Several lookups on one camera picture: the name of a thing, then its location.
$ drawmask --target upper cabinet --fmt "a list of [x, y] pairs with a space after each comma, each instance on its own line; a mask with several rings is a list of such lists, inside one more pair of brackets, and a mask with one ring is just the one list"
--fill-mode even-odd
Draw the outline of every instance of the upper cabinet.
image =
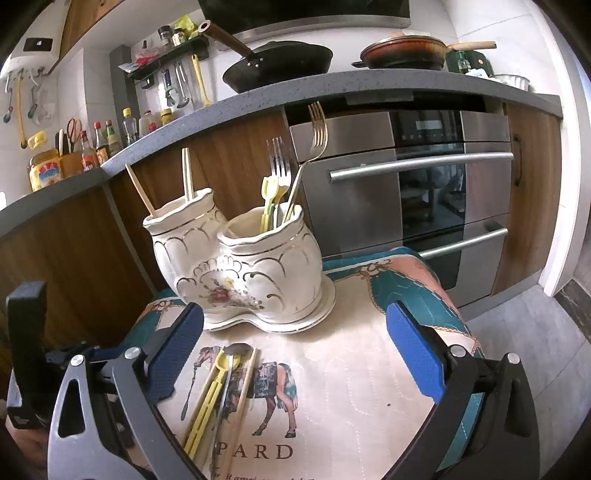
[[561, 148], [558, 118], [507, 104], [511, 145], [509, 219], [492, 294], [544, 268], [554, 236], [560, 197]]
[[61, 36], [60, 59], [82, 38], [82, 35], [122, 1], [72, 0]]

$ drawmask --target wok handle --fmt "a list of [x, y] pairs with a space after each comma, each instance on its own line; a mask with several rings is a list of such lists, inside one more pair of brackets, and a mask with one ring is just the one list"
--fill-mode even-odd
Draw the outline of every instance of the wok handle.
[[453, 43], [447, 46], [449, 51], [466, 51], [466, 50], [487, 50], [490, 48], [496, 48], [496, 42], [494, 41], [473, 41], [466, 43]]
[[223, 28], [218, 27], [215, 23], [211, 20], [206, 20], [205, 22], [201, 23], [197, 28], [199, 33], [203, 33], [208, 37], [222, 42], [225, 46], [231, 48], [236, 53], [239, 53], [243, 57], [252, 57], [255, 53], [248, 48], [244, 43], [238, 40], [233, 35], [230, 35], [227, 31]]

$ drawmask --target scissors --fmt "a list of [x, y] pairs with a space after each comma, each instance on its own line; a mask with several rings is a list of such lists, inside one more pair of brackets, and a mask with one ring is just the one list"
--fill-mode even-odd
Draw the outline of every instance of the scissors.
[[76, 145], [76, 142], [80, 139], [82, 121], [74, 117], [70, 118], [66, 126], [66, 132], [68, 134], [68, 139], [70, 140], [70, 153], [72, 153], [74, 151], [74, 145]]

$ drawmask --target horse leg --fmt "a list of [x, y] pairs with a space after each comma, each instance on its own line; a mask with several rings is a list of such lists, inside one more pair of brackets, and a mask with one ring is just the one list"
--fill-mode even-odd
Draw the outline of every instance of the horse leg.
[[265, 400], [267, 401], [267, 414], [265, 415], [265, 420], [262, 421], [262, 423], [256, 429], [255, 433], [253, 433], [254, 436], [259, 436], [262, 433], [262, 431], [267, 428], [267, 424], [269, 423], [269, 420], [271, 420], [271, 416], [277, 408], [277, 403], [275, 402], [275, 399], [273, 397], [266, 398]]
[[292, 439], [296, 436], [296, 413], [294, 409], [294, 403], [291, 398], [285, 394], [285, 381], [287, 380], [287, 373], [285, 368], [281, 365], [277, 365], [277, 398], [283, 402], [285, 409], [287, 410], [287, 418], [289, 419], [289, 430], [285, 434], [286, 439]]

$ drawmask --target white ceramic utensil holder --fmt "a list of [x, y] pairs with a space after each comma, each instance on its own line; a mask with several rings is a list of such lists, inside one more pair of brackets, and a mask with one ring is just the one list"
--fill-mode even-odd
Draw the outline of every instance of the white ceramic utensil holder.
[[259, 234], [262, 211], [227, 222], [213, 191], [203, 189], [144, 220], [164, 279], [183, 301], [201, 305], [206, 323], [245, 313], [268, 324], [290, 323], [318, 305], [322, 258], [301, 207], [279, 228]]

